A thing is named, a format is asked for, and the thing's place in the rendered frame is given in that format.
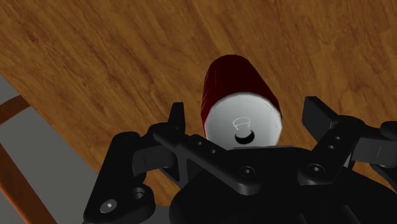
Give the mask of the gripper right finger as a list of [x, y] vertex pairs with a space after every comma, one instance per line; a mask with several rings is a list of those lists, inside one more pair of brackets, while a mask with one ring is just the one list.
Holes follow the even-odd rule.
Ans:
[[397, 190], [397, 121], [371, 127], [359, 118], [338, 115], [318, 97], [309, 96], [302, 124], [317, 144], [298, 169], [301, 185], [331, 185], [343, 168], [364, 162]]

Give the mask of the red can with white top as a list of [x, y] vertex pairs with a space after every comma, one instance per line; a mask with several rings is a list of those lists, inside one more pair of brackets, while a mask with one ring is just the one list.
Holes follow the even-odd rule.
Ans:
[[224, 55], [211, 63], [200, 115], [206, 139], [226, 150], [275, 146], [282, 132], [277, 97], [240, 55]]

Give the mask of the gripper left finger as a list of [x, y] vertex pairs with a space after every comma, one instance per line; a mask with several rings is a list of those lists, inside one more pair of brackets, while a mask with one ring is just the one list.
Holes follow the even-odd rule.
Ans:
[[167, 122], [115, 135], [83, 213], [85, 224], [141, 224], [156, 209], [146, 173], [163, 169], [180, 188], [207, 171], [241, 195], [255, 195], [263, 185], [252, 165], [232, 162], [232, 152], [200, 135], [185, 133], [184, 105], [175, 102]]

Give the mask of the wooden table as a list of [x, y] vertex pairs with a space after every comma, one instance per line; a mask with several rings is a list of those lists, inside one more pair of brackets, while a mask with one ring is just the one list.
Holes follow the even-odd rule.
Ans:
[[185, 105], [203, 134], [204, 76], [247, 58], [277, 97], [281, 144], [312, 148], [305, 97], [397, 121], [397, 0], [0, 0], [0, 75], [95, 171], [112, 137]]

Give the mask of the brown wooden bar frame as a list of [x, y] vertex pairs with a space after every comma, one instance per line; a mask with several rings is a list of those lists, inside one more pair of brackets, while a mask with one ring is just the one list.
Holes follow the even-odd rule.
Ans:
[[[0, 104], [0, 125], [29, 107], [29, 103], [21, 95]], [[2, 144], [0, 192], [26, 224], [57, 224]]]

